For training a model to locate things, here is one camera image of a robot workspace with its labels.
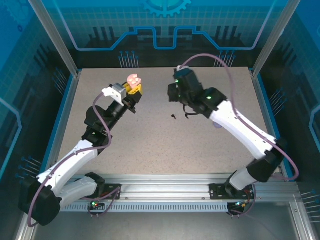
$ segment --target yellow block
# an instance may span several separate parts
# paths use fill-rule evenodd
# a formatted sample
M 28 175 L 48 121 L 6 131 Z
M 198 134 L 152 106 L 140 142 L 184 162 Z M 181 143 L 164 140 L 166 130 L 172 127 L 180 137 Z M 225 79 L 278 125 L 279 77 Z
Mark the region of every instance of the yellow block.
M 127 94 L 132 90 L 130 85 L 129 85 L 129 83 L 127 83 L 127 82 L 125 84 L 123 84 L 123 86 L 124 86 L 125 91 L 126 91 Z
M 132 89 L 131 91 L 129 91 L 129 95 L 135 95 L 137 92 L 140 92 L 141 95 L 143 95 L 143 89 L 142 89 L 142 84 L 139 84 L 138 86 L 136 86 L 134 89 Z

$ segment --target black joint housing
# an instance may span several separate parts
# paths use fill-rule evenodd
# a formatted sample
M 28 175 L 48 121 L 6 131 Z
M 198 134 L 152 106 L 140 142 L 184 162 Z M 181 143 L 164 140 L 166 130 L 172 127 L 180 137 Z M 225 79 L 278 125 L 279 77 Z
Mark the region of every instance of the black joint housing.
M 180 102 L 193 109 L 196 114 L 210 118 L 213 111 L 227 100 L 216 88 L 204 89 L 193 70 L 184 68 L 174 71 L 175 83 L 168 86 L 169 102 Z
M 95 192 L 92 195 L 88 196 L 88 198 L 90 199 L 99 198 L 105 190 L 106 180 L 94 172 L 89 172 L 85 176 L 93 179 L 97 184 Z
M 18 203 L 21 211 L 28 214 L 31 202 L 40 186 L 41 183 L 33 177 L 26 177 L 22 181 Z M 51 186 L 45 186 L 35 201 L 31 217 L 42 226 L 48 225 L 60 212 L 60 201 L 61 198 L 56 197 L 51 191 Z
M 276 141 L 276 145 L 284 150 L 287 146 L 287 141 L 279 138 Z M 283 159 L 284 156 L 277 149 L 272 148 L 271 151 L 265 151 L 264 158 L 253 160 L 246 168 L 251 177 L 258 182 L 266 183 Z

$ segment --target enclosure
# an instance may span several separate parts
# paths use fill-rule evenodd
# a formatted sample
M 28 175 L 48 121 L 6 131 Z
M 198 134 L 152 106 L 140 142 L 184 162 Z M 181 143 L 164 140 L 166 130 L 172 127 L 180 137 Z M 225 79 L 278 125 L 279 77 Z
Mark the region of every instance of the enclosure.
M 1 239 L 318 239 L 319 8 L 312 0 L 2 1 Z M 299 169 L 297 180 L 257 182 L 254 208 L 239 219 L 226 214 L 230 201 L 211 199 L 209 185 L 254 158 L 223 127 L 186 118 L 167 95 L 174 69 L 203 53 L 228 66 L 237 109 L 286 139 Z M 231 97 L 219 61 L 188 66 L 205 88 Z M 29 228 L 18 209 L 21 182 L 69 153 L 96 96 L 131 74 L 143 85 L 136 114 L 126 113 L 111 146 L 69 181 L 95 172 L 121 184 L 120 199 L 99 219 L 79 200 Z M 295 171 L 284 159 L 275 174 Z

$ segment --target blue wall panel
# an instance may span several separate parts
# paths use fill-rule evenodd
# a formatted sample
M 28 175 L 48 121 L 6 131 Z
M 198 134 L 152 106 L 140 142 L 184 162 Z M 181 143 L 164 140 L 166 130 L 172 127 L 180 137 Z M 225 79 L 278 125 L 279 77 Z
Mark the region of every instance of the blue wall panel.
M 69 71 L 26 0 L 0 2 L 0 232 L 14 238 L 20 181 L 38 174 Z
M 120 51 L 139 53 L 140 67 L 173 67 L 203 52 L 227 56 L 235 66 L 252 66 L 286 3 L 44 1 L 79 68 L 126 66 L 118 61 Z M 194 63 L 204 64 L 198 59 Z

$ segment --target aluminum frame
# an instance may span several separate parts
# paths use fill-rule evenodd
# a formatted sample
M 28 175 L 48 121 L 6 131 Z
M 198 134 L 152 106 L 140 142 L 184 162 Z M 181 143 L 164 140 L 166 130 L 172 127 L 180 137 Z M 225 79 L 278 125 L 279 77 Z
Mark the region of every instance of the aluminum frame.
M 257 90 L 259 82 L 253 78 L 253 84 L 260 103 L 263 103 L 263 95 Z M 59 132 L 57 132 L 54 145 L 52 146 L 52 157 L 50 158 L 50 164 L 54 164 L 56 159 L 53 156 L 58 156 L 59 149 L 62 144 L 63 129 L 67 125 L 67 120 L 71 110 L 71 105 L 75 97 L 75 92 L 78 85 L 78 78 L 74 78 L 75 81 L 69 91 L 66 106 L 69 106 L 69 110 L 64 110 L 59 123 Z M 261 106 L 262 114 L 268 116 L 269 113 L 266 108 Z M 267 128 L 270 128 L 268 120 L 265 120 Z M 173 174 L 173 175 L 119 175 L 119 174 L 107 174 L 102 175 L 108 183 L 122 184 L 121 198 L 117 200 L 119 203 L 221 203 L 221 202 L 237 202 L 210 200 L 209 184 L 212 183 L 224 183 L 231 173 L 226 174 Z M 71 182 L 83 177 L 83 175 L 75 175 Z M 273 203 L 289 203 L 292 212 L 292 218 L 296 225 L 297 235 L 301 240 L 316 240 L 317 236 L 313 232 L 311 223 L 308 219 L 308 215 L 304 204 L 301 200 L 301 195 L 298 189 L 298 185 L 295 182 L 284 182 L 271 179 L 267 183 L 256 184 L 256 202 L 273 202 Z M 34 230 L 28 229 L 26 215 L 23 216 L 22 222 L 19 227 L 18 236 L 16 240 L 30 240 L 32 235 L 35 234 L 37 228 Z
M 52 143 L 52 148 L 51 148 L 50 154 L 48 156 L 48 160 L 47 160 L 46 167 L 45 167 L 46 170 L 49 169 L 51 167 L 51 165 L 54 165 L 58 160 L 59 152 L 60 152 L 60 148 L 61 148 L 64 136 L 65 136 L 65 131 L 67 128 L 72 104 L 73 104 L 75 96 L 76 96 L 76 91 L 77 91 L 80 76 L 81 76 L 81 72 L 78 72 L 77 76 L 74 76 L 72 78 L 70 89 L 68 92 L 65 93 L 65 94 L 67 94 L 67 97 L 65 100 L 65 105 L 64 105 L 62 114 L 61 114 L 60 122 L 58 124 L 56 134 L 55 134 L 55 137 L 54 137 L 54 140 Z
M 266 101 L 264 100 L 264 95 L 262 88 L 259 84 L 258 75 L 252 74 L 252 83 L 260 104 L 261 112 L 265 121 L 265 125 L 269 134 L 275 136 L 275 130 L 272 125 L 271 117 L 267 108 Z M 282 161 L 280 168 L 282 170 L 283 176 L 288 177 L 288 173 L 284 162 Z M 312 224 L 309 220 L 306 208 L 304 203 L 301 201 L 301 198 L 293 197 L 294 200 L 289 201 L 293 221 L 296 226 L 297 234 L 301 240 L 316 240 L 319 239 L 317 233 L 313 230 Z
M 78 68 L 41 0 L 28 0 L 70 73 L 77 77 Z
M 262 67 L 265 65 L 269 55 L 271 54 L 276 43 L 278 42 L 283 31 L 285 30 L 289 20 L 291 19 L 292 15 L 295 13 L 300 1 L 301 0 L 288 0 L 288 3 L 284 7 L 278 21 L 276 22 L 272 32 L 270 33 L 268 40 L 266 41 L 260 55 L 258 56 L 252 68 L 252 72 L 253 72 L 252 74 L 254 77 L 258 76 Z

